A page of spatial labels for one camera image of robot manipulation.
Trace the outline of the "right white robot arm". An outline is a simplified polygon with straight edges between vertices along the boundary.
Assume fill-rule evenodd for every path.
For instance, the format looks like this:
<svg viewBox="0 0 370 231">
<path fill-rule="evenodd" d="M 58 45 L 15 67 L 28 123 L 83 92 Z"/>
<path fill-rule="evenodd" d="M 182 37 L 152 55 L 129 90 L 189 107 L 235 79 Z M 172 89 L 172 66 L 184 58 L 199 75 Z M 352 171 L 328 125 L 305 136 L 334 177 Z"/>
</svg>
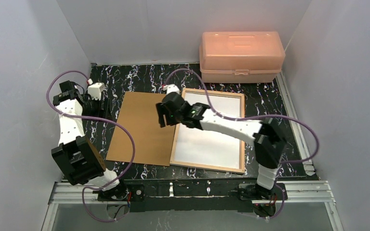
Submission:
<svg viewBox="0 0 370 231">
<path fill-rule="evenodd" d="M 259 175 L 254 185 L 243 186 L 238 193 L 245 199 L 273 199 L 286 136 L 276 120 L 231 119 L 219 115 L 209 104 L 190 104 L 179 93 L 170 92 L 156 104 L 160 127 L 182 124 L 187 128 L 218 132 L 254 147 Z"/>
</svg>

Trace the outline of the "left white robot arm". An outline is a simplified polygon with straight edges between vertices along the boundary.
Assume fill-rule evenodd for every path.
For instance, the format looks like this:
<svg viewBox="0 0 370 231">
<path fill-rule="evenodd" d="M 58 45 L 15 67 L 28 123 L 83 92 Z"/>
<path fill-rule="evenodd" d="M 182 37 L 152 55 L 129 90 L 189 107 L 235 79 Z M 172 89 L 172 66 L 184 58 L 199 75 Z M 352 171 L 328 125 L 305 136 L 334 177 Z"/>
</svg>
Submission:
<svg viewBox="0 0 370 231">
<path fill-rule="evenodd" d="M 105 85 L 93 83 L 80 93 L 77 84 L 65 81 L 61 93 L 53 97 L 53 104 L 60 110 L 60 139 L 51 150 L 52 157 L 71 185 L 90 183 L 102 191 L 120 184 L 117 174 L 106 168 L 101 155 L 86 137 L 82 116 L 112 119 L 110 102 L 104 95 Z"/>
</svg>

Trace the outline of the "brown backing board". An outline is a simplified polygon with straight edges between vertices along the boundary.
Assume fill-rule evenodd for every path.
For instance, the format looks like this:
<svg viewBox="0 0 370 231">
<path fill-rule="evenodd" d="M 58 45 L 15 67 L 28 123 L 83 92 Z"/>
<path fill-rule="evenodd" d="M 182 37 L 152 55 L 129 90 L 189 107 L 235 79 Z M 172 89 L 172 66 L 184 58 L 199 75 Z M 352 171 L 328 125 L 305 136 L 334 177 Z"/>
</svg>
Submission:
<svg viewBox="0 0 370 231">
<path fill-rule="evenodd" d="M 169 166 L 174 126 L 161 128 L 156 104 L 164 94 L 126 92 L 118 114 L 117 123 L 132 136 L 135 143 L 136 164 Z"/>
</svg>

